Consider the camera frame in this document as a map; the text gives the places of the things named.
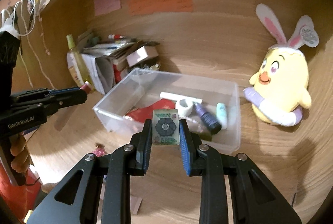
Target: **pink inner ear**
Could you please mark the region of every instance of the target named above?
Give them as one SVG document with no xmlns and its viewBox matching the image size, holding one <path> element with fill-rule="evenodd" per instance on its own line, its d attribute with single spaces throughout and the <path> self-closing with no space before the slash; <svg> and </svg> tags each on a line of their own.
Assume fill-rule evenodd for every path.
<svg viewBox="0 0 333 224">
<path fill-rule="evenodd" d="M 301 40 L 301 36 L 298 35 L 297 37 L 295 37 L 293 40 L 290 41 L 289 46 L 294 47 L 300 40 Z"/>
<path fill-rule="evenodd" d="M 278 29 L 275 27 L 274 23 L 268 18 L 265 18 L 266 27 L 269 30 L 269 32 L 276 38 L 278 43 L 285 44 L 286 40 L 281 35 L 281 33 L 278 31 Z"/>
</svg>

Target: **red packet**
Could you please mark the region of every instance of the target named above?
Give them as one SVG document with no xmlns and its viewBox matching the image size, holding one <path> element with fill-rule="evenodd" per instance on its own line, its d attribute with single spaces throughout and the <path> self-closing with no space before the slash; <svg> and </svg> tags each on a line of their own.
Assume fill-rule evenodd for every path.
<svg viewBox="0 0 333 224">
<path fill-rule="evenodd" d="M 131 111 L 126 114 L 126 116 L 132 117 L 135 121 L 144 123 L 146 119 L 153 118 L 153 110 L 154 109 L 174 109 L 175 103 L 168 99 L 161 99 L 151 106 L 145 108 L 139 108 L 135 111 Z"/>
</svg>

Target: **plush toy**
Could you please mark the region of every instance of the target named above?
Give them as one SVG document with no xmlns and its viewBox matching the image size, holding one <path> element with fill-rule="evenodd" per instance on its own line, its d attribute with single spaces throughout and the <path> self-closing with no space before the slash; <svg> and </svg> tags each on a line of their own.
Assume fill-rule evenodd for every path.
<svg viewBox="0 0 333 224">
<path fill-rule="evenodd" d="M 296 125 L 302 119 L 302 108 L 311 106 L 307 91 L 309 70 L 298 48 L 304 44 L 316 47 L 319 37 L 309 16 L 299 19 L 287 42 L 277 17 L 268 6 L 259 4 L 256 13 L 277 44 L 268 49 L 259 71 L 250 78 L 253 87 L 244 90 L 245 98 L 262 121 L 273 125 Z"/>
</svg>

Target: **sticky note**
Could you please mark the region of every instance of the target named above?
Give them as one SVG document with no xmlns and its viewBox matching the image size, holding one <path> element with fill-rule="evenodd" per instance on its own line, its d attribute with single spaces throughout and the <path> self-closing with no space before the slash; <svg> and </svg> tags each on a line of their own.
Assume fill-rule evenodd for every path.
<svg viewBox="0 0 333 224">
<path fill-rule="evenodd" d="M 192 12 L 192 0 L 129 0 L 129 13 L 147 15 L 155 12 Z"/>
<path fill-rule="evenodd" d="M 120 0 L 94 0 L 95 16 L 110 13 L 121 8 Z"/>
</svg>

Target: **toy eye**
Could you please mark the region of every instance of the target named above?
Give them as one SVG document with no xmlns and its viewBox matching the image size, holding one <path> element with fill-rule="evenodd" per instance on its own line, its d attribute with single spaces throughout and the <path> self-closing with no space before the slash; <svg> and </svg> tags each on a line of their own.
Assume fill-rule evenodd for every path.
<svg viewBox="0 0 333 224">
<path fill-rule="evenodd" d="M 265 60 L 262 62 L 262 67 L 261 67 L 261 69 L 264 69 L 265 66 L 266 66 L 266 64 L 267 64 L 267 59 L 265 59 Z"/>
<path fill-rule="evenodd" d="M 275 74 L 276 71 L 279 69 L 279 66 L 280 66 L 279 62 L 278 61 L 274 61 L 272 63 L 272 66 L 271 66 L 271 73 Z"/>
</svg>

